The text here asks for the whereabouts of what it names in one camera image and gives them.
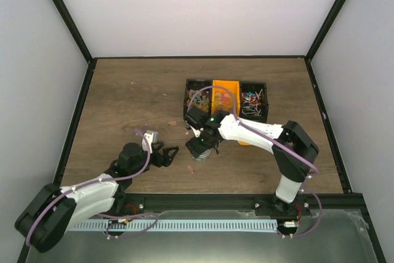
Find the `yellow bin with star candies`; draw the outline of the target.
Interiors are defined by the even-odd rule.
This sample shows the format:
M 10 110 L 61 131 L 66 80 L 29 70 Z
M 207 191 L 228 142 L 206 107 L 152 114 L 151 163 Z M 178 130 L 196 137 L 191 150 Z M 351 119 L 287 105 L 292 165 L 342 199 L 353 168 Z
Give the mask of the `yellow bin with star candies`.
M 240 110 L 240 82 L 239 81 L 230 81 L 230 80 L 219 80 L 214 79 L 212 81 L 212 85 L 216 86 L 212 88 L 212 110 L 213 114 L 216 110 L 224 110 L 230 113 L 233 113 L 233 106 L 236 107 L 236 112 L 239 114 Z M 232 93 L 232 96 L 235 100 L 232 100 L 231 95 L 221 88 L 217 86 L 221 86 L 226 88 L 228 91 Z

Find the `clear plastic cup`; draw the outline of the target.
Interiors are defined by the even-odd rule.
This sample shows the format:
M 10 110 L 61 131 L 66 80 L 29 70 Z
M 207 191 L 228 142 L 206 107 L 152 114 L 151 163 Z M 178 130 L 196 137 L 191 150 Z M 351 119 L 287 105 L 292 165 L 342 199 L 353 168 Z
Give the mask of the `clear plastic cup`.
M 212 150 L 208 149 L 205 152 L 203 152 L 202 154 L 200 154 L 198 157 L 193 156 L 192 159 L 195 161 L 206 161 L 211 153 L 212 153 Z

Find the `black bin with lollipops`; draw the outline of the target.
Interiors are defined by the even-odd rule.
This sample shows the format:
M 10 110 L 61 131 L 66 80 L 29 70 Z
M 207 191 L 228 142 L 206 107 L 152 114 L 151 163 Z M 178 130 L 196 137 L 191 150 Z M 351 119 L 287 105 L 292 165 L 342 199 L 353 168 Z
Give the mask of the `black bin with lollipops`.
M 239 93 L 239 117 L 266 123 L 269 108 L 266 83 L 241 81 Z

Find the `black frame base bar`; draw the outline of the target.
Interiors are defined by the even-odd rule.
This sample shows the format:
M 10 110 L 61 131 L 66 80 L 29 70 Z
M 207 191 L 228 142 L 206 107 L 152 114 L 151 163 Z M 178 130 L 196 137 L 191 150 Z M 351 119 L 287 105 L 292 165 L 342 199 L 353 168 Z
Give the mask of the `black frame base bar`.
M 360 209 L 365 207 L 360 193 L 320 193 L 316 198 L 311 193 L 300 193 L 286 212 L 276 209 L 272 194 L 147 194 L 127 193 L 119 206 L 114 209 L 98 210 L 94 214 L 129 216 L 143 212 L 164 211 L 252 211 L 256 216 L 271 218 L 294 217 L 301 213 L 308 215 L 318 209 L 318 202 L 324 209 Z

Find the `black bin with popsicle candies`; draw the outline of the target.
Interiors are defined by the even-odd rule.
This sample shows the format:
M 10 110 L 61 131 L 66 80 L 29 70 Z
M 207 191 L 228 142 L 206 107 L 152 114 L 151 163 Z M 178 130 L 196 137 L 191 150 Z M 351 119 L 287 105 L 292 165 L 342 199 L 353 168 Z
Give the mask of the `black bin with popsicle candies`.
M 185 83 L 185 93 L 183 98 L 183 116 L 186 115 L 188 106 L 192 97 L 200 89 L 212 85 L 212 80 L 203 79 L 186 79 Z M 192 100 L 192 105 L 199 108 L 205 113 L 211 113 L 212 111 L 212 89 L 205 89 L 198 93 L 196 97 Z

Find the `light blue slotted rail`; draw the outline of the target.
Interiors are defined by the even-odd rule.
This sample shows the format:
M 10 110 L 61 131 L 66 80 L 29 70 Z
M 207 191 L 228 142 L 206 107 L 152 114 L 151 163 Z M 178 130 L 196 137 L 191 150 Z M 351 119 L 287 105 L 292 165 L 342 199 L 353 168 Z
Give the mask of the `light blue slotted rail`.
M 71 228 L 74 232 L 264 232 L 275 233 L 277 221 L 271 219 L 136 219 L 117 224 L 106 219 L 89 219 Z

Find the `pink popsicle candy on table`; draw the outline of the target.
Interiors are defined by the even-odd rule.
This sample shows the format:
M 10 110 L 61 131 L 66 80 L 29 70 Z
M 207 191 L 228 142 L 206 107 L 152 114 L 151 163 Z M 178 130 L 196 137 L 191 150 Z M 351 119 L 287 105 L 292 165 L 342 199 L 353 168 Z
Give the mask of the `pink popsicle candy on table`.
M 192 173 L 192 174 L 194 174 L 195 173 L 195 170 L 193 169 L 193 167 L 192 166 L 188 166 L 188 170 Z

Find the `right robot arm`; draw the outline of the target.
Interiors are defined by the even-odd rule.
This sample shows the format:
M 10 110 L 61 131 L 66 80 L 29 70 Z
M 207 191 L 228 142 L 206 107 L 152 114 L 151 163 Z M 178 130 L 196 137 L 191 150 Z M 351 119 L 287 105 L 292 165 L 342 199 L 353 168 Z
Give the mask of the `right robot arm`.
M 217 151 L 224 140 L 244 142 L 271 153 L 281 173 L 272 208 L 282 216 L 295 209 L 295 199 L 310 171 L 318 172 L 314 162 L 320 150 L 295 121 L 267 124 L 222 110 L 210 115 L 196 107 L 186 112 L 184 120 L 194 133 L 185 146 L 196 160 Z

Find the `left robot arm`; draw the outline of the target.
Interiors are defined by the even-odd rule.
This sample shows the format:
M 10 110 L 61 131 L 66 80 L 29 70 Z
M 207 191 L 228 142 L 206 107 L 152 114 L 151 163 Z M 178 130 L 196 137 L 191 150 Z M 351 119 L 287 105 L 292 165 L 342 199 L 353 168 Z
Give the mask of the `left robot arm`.
M 163 142 L 144 150 L 140 144 L 123 146 L 118 158 L 98 177 L 71 187 L 53 183 L 43 186 L 19 215 L 14 227 L 26 243 L 40 253 L 52 249 L 65 232 L 96 215 L 121 215 L 126 208 L 126 189 L 132 176 L 146 172 L 151 165 L 168 167 L 178 147 L 164 147 Z

